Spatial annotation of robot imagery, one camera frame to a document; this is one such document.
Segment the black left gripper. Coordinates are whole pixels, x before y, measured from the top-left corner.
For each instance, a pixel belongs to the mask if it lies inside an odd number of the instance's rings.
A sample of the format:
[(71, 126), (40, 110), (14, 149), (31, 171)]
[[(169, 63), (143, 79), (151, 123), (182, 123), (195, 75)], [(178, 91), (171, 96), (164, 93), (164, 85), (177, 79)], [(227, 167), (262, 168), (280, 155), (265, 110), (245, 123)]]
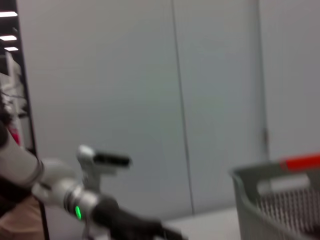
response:
[(121, 208), (115, 199), (101, 197), (90, 210), (91, 220), (109, 231), (113, 240), (185, 240), (160, 220), (147, 219)]

